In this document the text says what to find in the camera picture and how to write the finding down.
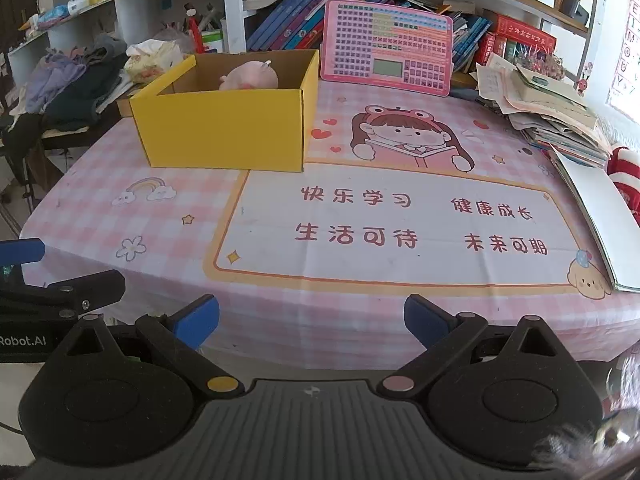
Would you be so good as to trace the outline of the pink toy keyboard tablet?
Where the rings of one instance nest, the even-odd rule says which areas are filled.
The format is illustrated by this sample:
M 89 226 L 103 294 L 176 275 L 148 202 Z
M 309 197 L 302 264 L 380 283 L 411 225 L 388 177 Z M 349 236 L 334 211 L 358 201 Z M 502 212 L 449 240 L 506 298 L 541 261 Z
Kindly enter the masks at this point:
M 448 96 L 452 28 L 446 15 L 360 0 L 329 0 L 321 78 Z

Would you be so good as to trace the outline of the red pen in holder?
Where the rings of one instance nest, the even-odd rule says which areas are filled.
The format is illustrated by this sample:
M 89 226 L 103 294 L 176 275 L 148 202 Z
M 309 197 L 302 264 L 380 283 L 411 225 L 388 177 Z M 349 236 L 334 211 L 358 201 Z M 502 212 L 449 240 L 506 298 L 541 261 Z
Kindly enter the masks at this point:
M 194 51 L 198 54 L 203 54 L 205 52 L 205 46 L 200 29 L 200 14 L 198 14 L 198 10 L 190 4 L 186 5 L 186 27 L 193 39 Z

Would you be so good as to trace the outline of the pile of papers and books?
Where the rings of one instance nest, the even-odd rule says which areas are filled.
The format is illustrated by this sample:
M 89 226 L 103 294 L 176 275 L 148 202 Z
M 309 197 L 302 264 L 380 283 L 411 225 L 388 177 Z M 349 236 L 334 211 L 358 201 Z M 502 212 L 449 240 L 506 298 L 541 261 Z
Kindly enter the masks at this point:
M 476 68 L 477 91 L 494 102 L 511 127 L 540 148 L 603 168 L 613 153 L 597 114 L 570 84 L 492 54 Z

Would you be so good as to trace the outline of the pink plush pig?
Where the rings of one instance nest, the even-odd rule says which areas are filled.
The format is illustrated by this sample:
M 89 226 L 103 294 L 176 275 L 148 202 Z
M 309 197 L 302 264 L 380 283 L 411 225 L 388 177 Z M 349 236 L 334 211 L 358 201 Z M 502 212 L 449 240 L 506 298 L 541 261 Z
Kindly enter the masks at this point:
M 270 61 L 248 61 L 220 77 L 220 91 L 277 88 L 279 78 Z

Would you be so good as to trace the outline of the red book box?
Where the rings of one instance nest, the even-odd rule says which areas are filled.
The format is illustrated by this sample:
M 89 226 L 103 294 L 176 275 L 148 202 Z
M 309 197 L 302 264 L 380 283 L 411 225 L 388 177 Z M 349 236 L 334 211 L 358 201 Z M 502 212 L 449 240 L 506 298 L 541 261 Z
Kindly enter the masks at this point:
M 544 60 L 555 51 L 556 39 L 533 25 L 492 11 L 486 11 L 480 19 L 483 23 L 475 63 L 487 65 L 491 53 L 514 64 L 531 54 Z

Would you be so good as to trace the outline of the white shelf post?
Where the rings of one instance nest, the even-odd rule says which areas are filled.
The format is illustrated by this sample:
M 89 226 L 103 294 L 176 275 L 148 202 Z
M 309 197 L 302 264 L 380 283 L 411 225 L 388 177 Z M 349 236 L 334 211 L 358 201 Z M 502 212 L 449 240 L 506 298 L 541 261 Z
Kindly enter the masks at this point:
M 224 27 L 228 52 L 245 52 L 244 0 L 224 0 Z

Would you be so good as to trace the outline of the pink printed table mat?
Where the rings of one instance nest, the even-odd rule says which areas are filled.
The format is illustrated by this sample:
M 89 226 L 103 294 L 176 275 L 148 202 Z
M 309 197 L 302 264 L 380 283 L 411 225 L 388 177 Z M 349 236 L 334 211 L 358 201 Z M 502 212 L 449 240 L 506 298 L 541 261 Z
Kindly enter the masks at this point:
M 356 158 L 352 120 L 369 105 L 432 114 L 473 168 Z M 567 186 L 486 108 L 324 82 L 308 155 L 299 174 L 154 169 L 124 119 L 27 220 L 46 253 L 26 281 L 119 270 L 126 294 L 111 315 L 124 322 L 212 294 L 213 348 L 311 368 L 415 356 L 402 320 L 412 294 L 495 324 L 539 315 L 580 360 L 638 340 L 639 298 L 608 284 Z

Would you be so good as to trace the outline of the floral tissue pack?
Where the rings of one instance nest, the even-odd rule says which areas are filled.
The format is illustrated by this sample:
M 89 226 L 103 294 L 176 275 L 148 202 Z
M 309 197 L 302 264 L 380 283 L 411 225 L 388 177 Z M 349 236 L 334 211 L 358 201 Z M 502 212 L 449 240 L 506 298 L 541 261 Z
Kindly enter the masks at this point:
M 175 41 L 148 39 L 126 50 L 124 70 L 135 84 L 148 84 L 183 61 Z

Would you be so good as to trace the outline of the red white striped sock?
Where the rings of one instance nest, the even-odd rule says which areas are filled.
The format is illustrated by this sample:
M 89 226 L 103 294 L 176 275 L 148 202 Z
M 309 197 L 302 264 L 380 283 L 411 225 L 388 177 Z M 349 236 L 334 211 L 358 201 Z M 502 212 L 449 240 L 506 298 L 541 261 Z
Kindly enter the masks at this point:
M 606 173 L 623 197 L 634 220 L 640 224 L 640 158 L 639 153 L 616 145 L 608 161 Z

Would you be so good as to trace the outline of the row of blue books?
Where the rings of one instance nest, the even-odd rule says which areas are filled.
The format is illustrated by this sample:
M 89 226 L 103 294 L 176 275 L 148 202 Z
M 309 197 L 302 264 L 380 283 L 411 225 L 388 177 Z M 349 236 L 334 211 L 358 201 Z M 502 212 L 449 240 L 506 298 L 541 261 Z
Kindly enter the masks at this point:
M 281 0 L 246 40 L 252 52 L 295 50 L 312 44 L 322 31 L 328 0 Z M 361 0 L 396 4 L 395 0 Z

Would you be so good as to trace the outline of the alphabet wall poster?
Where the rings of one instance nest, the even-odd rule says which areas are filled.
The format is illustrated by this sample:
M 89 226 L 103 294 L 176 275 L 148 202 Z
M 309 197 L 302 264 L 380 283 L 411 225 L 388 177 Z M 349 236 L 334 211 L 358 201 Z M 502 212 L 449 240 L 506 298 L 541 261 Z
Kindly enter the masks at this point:
M 629 0 L 625 18 L 608 104 L 633 122 L 639 122 L 639 0 Z

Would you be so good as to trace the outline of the pile of clothes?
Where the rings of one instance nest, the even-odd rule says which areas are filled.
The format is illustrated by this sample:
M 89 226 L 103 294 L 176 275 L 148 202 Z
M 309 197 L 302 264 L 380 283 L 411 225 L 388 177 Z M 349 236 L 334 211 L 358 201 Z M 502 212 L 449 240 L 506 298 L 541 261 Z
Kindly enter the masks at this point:
M 107 107 L 132 88 L 127 61 L 126 42 L 107 34 L 72 54 L 48 51 L 21 88 L 11 125 L 2 132 L 6 154 L 22 159 L 50 130 L 97 125 Z

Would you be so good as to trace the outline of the yellow cardboard box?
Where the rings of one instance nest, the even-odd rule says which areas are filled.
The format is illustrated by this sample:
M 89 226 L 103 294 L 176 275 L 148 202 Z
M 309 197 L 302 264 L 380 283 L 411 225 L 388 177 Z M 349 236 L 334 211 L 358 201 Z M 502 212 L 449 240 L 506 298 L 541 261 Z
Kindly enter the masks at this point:
M 277 87 L 235 89 L 232 70 L 255 62 Z M 316 50 L 194 54 L 130 100 L 155 168 L 301 172 L 314 126 Z

